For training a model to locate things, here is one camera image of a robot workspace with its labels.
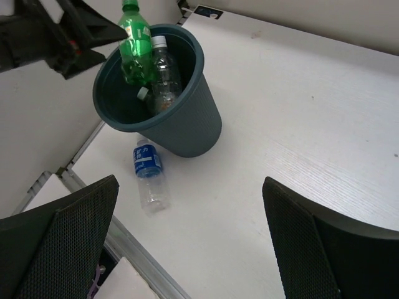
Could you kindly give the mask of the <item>clear labelled square bottle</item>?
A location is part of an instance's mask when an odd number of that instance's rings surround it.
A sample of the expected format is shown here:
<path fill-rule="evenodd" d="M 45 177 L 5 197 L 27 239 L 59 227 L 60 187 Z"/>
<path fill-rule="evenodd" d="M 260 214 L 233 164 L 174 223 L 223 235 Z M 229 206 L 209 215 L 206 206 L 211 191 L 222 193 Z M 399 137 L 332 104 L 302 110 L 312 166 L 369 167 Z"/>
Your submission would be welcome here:
<path fill-rule="evenodd" d="M 152 91 L 146 87 L 141 87 L 137 93 L 137 98 L 143 102 L 151 115 L 155 115 L 155 100 Z"/>

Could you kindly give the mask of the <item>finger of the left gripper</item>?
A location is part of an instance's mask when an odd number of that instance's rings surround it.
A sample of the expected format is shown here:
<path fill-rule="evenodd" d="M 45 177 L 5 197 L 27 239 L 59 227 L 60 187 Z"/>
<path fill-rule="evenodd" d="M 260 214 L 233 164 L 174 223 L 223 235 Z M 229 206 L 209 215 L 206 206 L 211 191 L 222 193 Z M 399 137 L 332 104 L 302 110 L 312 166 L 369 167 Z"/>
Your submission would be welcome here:
<path fill-rule="evenodd" d="M 65 62 L 62 66 L 61 74 L 68 80 L 105 61 L 106 58 L 103 54 L 92 49 L 87 49 L 80 54 L 75 54 L 72 59 Z"/>
<path fill-rule="evenodd" d="M 62 31 L 66 41 L 79 50 L 93 49 L 127 38 L 117 24 L 99 14 L 84 1 L 62 1 Z"/>

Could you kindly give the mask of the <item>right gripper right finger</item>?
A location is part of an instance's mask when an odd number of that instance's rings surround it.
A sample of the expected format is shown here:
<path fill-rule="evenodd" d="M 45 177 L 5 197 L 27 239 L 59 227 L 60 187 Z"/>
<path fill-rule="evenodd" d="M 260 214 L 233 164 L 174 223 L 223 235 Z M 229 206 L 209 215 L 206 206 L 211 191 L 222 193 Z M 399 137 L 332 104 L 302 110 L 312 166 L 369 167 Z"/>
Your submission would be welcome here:
<path fill-rule="evenodd" d="M 286 298 L 398 298 L 398 232 L 307 199 L 275 179 L 262 187 Z"/>

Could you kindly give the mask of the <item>dark green plastic bin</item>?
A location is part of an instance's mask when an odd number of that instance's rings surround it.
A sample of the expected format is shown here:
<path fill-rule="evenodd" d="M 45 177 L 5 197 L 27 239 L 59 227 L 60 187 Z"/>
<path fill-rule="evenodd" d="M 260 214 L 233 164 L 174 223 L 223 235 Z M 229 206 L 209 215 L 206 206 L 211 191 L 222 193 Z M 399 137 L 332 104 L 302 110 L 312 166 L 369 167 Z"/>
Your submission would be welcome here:
<path fill-rule="evenodd" d="M 106 124 L 118 131 L 139 133 L 177 156 L 192 158 L 217 142 L 222 119 L 204 70 L 204 52 L 195 36 L 172 24 L 151 26 L 153 36 L 165 36 L 177 61 L 183 92 L 166 111 L 151 116 L 137 99 L 139 85 L 126 83 L 120 51 L 115 49 L 101 66 L 92 89 L 94 107 Z"/>

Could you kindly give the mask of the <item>green soda bottle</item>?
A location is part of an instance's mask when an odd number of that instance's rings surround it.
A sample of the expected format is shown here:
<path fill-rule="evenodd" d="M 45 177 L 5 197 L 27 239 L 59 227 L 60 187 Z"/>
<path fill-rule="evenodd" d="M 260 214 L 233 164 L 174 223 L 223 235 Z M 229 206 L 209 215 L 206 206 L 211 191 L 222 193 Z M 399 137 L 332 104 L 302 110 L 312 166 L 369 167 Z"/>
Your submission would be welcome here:
<path fill-rule="evenodd" d="M 127 83 L 146 85 L 154 79 L 150 25 L 140 14 L 137 0 L 123 0 L 122 11 L 118 25 L 127 38 L 119 43 L 121 69 Z"/>

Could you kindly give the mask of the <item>clear unlabelled plastic bottle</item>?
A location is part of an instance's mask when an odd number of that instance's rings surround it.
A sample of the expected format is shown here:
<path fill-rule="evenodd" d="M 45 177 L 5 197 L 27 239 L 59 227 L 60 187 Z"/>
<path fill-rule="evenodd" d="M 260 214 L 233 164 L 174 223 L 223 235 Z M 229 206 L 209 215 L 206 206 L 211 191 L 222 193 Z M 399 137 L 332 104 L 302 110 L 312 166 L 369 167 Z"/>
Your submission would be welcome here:
<path fill-rule="evenodd" d="M 160 114 L 174 104 L 183 89 L 176 59 L 168 50 L 165 36 L 151 38 L 153 48 L 155 113 Z"/>

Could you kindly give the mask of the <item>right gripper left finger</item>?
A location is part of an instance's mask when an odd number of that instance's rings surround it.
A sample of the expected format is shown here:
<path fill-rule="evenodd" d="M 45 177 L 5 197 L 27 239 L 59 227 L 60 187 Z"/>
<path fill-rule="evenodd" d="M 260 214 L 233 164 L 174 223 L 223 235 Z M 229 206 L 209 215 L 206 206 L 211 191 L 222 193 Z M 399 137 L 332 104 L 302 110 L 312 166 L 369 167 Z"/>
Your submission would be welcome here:
<path fill-rule="evenodd" d="M 118 190 L 110 175 L 1 219 L 1 298 L 87 298 Z"/>

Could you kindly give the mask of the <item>blue label water bottle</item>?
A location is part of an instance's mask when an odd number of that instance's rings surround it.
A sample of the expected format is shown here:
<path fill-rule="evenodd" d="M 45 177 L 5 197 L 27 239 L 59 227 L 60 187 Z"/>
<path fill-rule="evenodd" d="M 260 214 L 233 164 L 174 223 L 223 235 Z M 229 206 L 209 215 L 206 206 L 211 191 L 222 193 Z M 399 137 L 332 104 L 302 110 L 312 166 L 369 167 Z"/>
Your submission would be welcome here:
<path fill-rule="evenodd" d="M 144 136 L 139 136 L 133 150 L 133 163 L 138 183 L 140 204 L 148 215 L 170 206 L 170 192 L 161 159 L 156 148 Z"/>

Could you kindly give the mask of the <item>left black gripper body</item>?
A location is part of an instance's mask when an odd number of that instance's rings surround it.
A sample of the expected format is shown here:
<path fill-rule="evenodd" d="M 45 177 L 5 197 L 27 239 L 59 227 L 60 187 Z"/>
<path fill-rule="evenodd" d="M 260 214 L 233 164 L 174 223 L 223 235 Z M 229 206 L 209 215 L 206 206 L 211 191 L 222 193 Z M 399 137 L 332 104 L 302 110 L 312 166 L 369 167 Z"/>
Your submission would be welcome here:
<path fill-rule="evenodd" d="M 40 1 L 14 1 L 1 16 L 1 72 L 44 61 L 66 80 L 81 73 L 79 44 L 62 32 Z"/>

